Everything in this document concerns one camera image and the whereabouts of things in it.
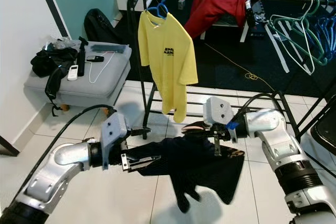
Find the yellow cable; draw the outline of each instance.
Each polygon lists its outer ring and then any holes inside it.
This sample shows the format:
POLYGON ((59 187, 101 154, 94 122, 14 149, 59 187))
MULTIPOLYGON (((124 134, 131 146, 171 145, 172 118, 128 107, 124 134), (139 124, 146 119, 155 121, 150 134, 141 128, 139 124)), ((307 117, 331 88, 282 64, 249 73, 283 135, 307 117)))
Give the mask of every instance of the yellow cable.
POLYGON ((212 50, 214 50, 215 52, 219 53, 220 55, 222 55, 224 58, 226 58, 227 60, 229 60, 231 63, 233 63, 234 65, 244 69, 247 73, 244 75, 246 79, 250 79, 252 81, 256 81, 256 80, 261 80, 263 81, 267 86, 269 86, 272 91, 275 92, 275 90, 271 87, 270 84, 268 84, 263 78, 260 78, 259 76, 251 73, 250 71, 248 71, 246 68, 243 68, 242 66, 238 65, 237 63, 235 63, 234 61, 230 60, 229 58, 227 58, 224 54, 222 54, 221 52, 217 51, 215 48, 213 48, 212 46, 208 45, 207 43, 204 43, 205 45, 207 45, 208 47, 210 47, 212 50))

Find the red jacket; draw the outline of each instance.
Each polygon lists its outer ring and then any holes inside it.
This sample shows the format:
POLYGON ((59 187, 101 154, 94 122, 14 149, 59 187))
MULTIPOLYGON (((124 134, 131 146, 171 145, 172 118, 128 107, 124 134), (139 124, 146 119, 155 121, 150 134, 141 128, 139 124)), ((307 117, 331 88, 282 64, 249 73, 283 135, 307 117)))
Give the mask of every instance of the red jacket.
POLYGON ((194 0, 185 30, 192 38, 209 29, 225 13, 236 17, 238 26, 245 22, 246 0, 194 0))

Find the black cable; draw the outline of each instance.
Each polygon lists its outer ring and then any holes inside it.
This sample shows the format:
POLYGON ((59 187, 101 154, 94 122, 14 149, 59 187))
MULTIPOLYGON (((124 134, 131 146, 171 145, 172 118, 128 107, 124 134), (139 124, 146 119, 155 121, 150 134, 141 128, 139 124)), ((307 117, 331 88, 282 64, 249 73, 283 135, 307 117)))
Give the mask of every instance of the black cable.
POLYGON ((254 97, 251 97, 242 107, 241 109, 238 111, 237 114, 234 115, 234 117, 232 118, 231 122, 235 122, 237 120, 237 118, 239 116, 241 116, 243 113, 246 112, 247 107, 256 99, 260 98, 260 97, 269 97, 271 98, 271 100, 273 101, 275 107, 279 110, 279 112, 283 115, 283 111, 282 108, 279 104, 279 102, 271 95, 271 94, 267 94, 267 93, 260 93, 255 95, 254 97))
POLYGON ((36 162, 35 166, 33 167, 33 169, 31 169, 30 173, 28 174, 28 176, 26 177, 25 181, 22 183, 20 189, 17 191, 15 197, 12 200, 12 203, 14 202, 15 198, 17 197, 17 195, 21 192, 21 190, 25 187, 25 185, 28 183, 28 181, 31 179, 32 175, 34 174, 34 172, 36 171, 36 169, 38 168, 38 166, 42 163, 42 161, 44 160, 44 158, 48 155, 48 153, 50 152, 51 148, 54 146, 54 144, 57 142, 57 140, 61 137, 62 133, 68 128, 68 126, 74 121, 76 120, 78 117, 80 117, 81 115, 83 115, 84 113, 90 111, 90 110, 94 110, 97 108, 107 108, 111 111, 113 111, 113 107, 109 106, 109 105, 105 105, 105 104, 98 104, 98 105, 94 105, 91 107, 88 107, 86 109, 84 109, 82 112, 78 113, 77 115, 75 115, 73 118, 71 118, 66 125, 64 125, 64 127, 58 132, 58 134, 54 137, 53 141, 49 144, 48 148, 46 148, 46 150, 43 152, 42 156, 40 157, 40 159, 36 162))

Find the black garment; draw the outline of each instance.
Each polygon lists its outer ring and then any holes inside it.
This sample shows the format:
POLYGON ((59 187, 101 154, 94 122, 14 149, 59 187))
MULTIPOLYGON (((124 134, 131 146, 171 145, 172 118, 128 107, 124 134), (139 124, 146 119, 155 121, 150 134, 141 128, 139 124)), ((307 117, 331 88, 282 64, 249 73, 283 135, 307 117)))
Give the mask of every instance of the black garment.
POLYGON ((206 138, 192 136, 165 138, 128 150, 133 158, 161 156, 161 159, 139 170, 143 176, 170 175, 177 205, 182 212, 189 210, 185 193, 200 200, 196 185, 217 192, 225 204, 233 199, 244 162, 244 152, 221 146, 222 156, 214 155, 215 146, 206 138))

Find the black metal rack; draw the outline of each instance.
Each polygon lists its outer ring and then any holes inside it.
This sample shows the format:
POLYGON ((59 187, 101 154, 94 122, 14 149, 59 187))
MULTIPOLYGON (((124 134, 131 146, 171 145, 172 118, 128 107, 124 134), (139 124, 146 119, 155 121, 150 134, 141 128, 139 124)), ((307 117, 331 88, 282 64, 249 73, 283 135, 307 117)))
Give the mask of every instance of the black metal rack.
MULTIPOLYGON (((145 108, 145 116, 144 116, 144 120, 143 120, 143 126, 147 127, 148 124, 148 117, 150 113, 159 113, 161 114, 161 112, 159 111, 154 111, 151 110, 151 106, 152 106, 152 102, 162 102, 162 100, 160 99, 154 99, 154 93, 155 91, 157 91, 156 85, 155 83, 153 83, 153 87, 149 96, 149 100, 148 103, 146 102, 146 97, 145 97, 145 87, 144 87, 144 82, 143 82, 143 78, 142 78, 142 73, 141 73, 141 60, 140 60, 140 52, 139 52, 139 44, 138 44, 138 23, 135 17, 135 4, 137 3, 138 0, 128 0, 127 3, 127 15, 128 15, 128 21, 129 21, 129 29, 130 32, 133 35, 134 38, 134 52, 135 52, 135 56, 137 57, 138 60, 138 71, 139 71, 139 77, 140 77, 140 82, 141 82, 141 89, 142 89, 142 98, 143 98, 143 104, 144 104, 144 108, 145 108)), ((275 0, 275 1, 291 1, 291 2, 296 2, 298 4, 303 4, 303 3, 310 3, 311 0, 275 0)), ((335 1, 329 1, 327 2, 326 0, 320 0, 320 4, 321 5, 335 5, 335 1)), ((143 0, 143 8, 146 9, 146 0, 143 0)), ((331 101, 325 106, 325 108, 317 115, 313 118, 313 120, 311 120, 307 126, 304 127, 304 129, 299 130, 299 126, 302 125, 302 123, 308 118, 308 116, 311 114, 311 112, 318 106, 318 104, 320 103, 320 101, 325 97, 325 95, 328 93, 328 91, 336 84, 336 77, 332 80, 332 82, 328 85, 328 87, 326 88, 326 90, 322 93, 322 96, 316 101, 316 103, 312 106, 312 108, 307 112, 307 114, 303 117, 303 119, 297 124, 295 122, 295 119, 293 117, 293 114, 291 112, 291 109, 287 103, 287 100, 285 98, 285 93, 286 90, 284 92, 281 91, 276 91, 272 93, 273 98, 275 98, 277 95, 279 95, 279 98, 276 98, 277 101, 281 101, 283 104, 283 112, 285 112, 287 114, 288 117, 288 121, 286 122, 287 124, 290 124, 294 130, 295 136, 298 139, 298 141, 300 142, 300 138, 302 137, 302 135, 311 127, 313 126, 317 120, 321 117, 321 115, 330 108, 331 106, 331 101)), ((218 97, 235 97, 235 98, 250 98, 250 97, 246 97, 246 96, 242 96, 242 95, 224 95, 224 94, 217 94, 217 93, 200 93, 200 92, 187 92, 187 94, 199 94, 199 95, 215 95, 218 97)), ((271 101, 270 98, 258 98, 260 100, 269 100, 271 101)), ((203 105, 202 103, 197 103, 197 102, 187 102, 187 104, 193 104, 193 105, 203 105)), ((241 106, 232 106, 233 108, 241 108, 241 106)), ((250 107, 249 109, 251 110, 259 110, 262 108, 257 108, 257 107, 250 107)), ((188 114, 187 116, 191 116, 191 117, 196 117, 196 118, 202 118, 202 115, 199 114, 188 114)), ((330 171, 329 169, 327 169, 323 164, 321 164, 318 160, 316 160, 314 157, 312 157, 311 155, 309 155, 308 153, 306 153, 314 162, 316 162, 318 165, 320 165, 323 169, 325 169, 329 174, 331 174, 333 177, 336 178, 336 175, 330 171)))

